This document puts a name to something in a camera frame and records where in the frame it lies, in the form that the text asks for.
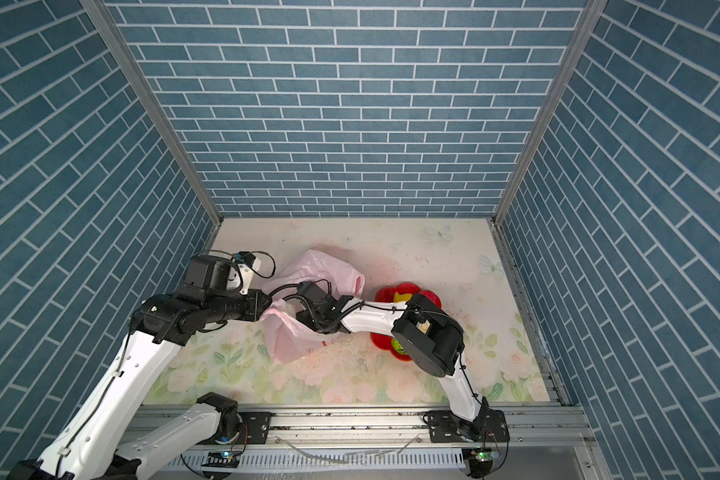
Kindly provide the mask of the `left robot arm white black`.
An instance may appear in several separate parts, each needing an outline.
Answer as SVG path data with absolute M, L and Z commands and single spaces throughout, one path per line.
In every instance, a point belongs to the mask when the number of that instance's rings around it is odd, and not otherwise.
M 195 334 L 255 322 L 271 305 L 269 295 L 251 286 L 260 264 L 251 251 L 193 256 L 175 292 L 154 295 L 133 312 L 112 365 L 73 419 L 9 478 L 147 479 L 201 441 L 235 443 L 244 431 L 238 404 L 217 393 L 202 395 L 133 446 L 120 441 L 157 377 Z

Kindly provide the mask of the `green red fake fruit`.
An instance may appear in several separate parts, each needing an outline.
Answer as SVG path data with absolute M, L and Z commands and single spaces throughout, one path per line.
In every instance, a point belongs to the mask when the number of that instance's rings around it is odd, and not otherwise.
M 392 346 L 393 350 L 394 350 L 395 352 L 397 352 L 399 355 L 403 355 L 403 356 L 406 356 L 406 355 L 407 355 L 407 353 L 406 353 L 406 351 L 404 350 L 403 346 L 401 345 L 401 343 L 400 343 L 396 338 L 393 338 L 393 339 L 391 340 L 391 346 Z

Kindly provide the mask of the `pink plastic bag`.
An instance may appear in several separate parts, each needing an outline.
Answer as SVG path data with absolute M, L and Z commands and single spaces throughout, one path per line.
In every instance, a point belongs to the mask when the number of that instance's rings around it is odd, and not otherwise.
M 293 362 L 343 336 L 330 330 L 329 311 L 344 295 L 359 297 L 365 276 L 350 264 L 318 250 L 309 250 L 262 289 L 272 298 L 260 317 L 270 356 Z

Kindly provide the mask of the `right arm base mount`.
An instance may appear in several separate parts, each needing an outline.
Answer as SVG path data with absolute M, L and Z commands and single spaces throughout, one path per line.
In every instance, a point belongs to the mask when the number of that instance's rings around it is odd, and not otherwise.
M 510 434 L 503 411 L 488 409 L 473 421 L 448 410 L 432 410 L 423 415 L 432 443 L 497 442 L 507 443 Z

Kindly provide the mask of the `yellow fake lemon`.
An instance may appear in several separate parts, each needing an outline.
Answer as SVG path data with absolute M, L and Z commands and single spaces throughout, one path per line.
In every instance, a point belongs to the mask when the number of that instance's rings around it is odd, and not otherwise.
M 406 294 L 395 293 L 393 302 L 394 303 L 407 302 L 411 299 L 411 297 L 412 297 L 412 295 L 408 294 L 408 293 L 406 293 Z

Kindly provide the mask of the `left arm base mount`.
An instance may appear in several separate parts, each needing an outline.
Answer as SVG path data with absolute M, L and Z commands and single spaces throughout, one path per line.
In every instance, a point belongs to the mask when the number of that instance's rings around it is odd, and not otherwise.
M 263 445 L 266 443 L 273 414 L 268 411 L 238 412 L 235 418 L 222 418 L 219 429 L 200 445 Z

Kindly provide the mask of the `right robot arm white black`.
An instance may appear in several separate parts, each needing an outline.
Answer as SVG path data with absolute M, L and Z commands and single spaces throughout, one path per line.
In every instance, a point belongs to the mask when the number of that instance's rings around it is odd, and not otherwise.
M 297 321 L 316 333 L 392 337 L 420 369 L 439 379 L 458 435 L 472 441 L 485 438 L 490 407 L 468 378 L 463 328 L 432 300 L 421 293 L 396 303 L 336 298 L 316 282 L 299 284 L 284 299 L 299 303 Z

